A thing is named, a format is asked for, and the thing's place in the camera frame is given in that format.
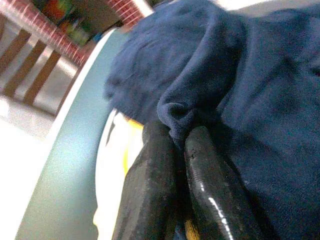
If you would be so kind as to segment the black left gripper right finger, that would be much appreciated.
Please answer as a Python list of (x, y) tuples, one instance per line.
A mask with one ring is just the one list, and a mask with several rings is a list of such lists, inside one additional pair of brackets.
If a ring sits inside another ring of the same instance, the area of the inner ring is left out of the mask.
[(237, 174), (214, 146), (204, 126), (185, 140), (190, 199), (202, 240), (263, 240)]

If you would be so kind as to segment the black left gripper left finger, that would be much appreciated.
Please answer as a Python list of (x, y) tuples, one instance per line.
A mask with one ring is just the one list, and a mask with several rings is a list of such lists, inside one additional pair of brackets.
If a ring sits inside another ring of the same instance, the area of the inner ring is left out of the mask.
[(126, 174), (117, 214), (119, 240), (183, 240), (179, 216), (180, 156), (160, 121), (147, 123), (142, 149)]

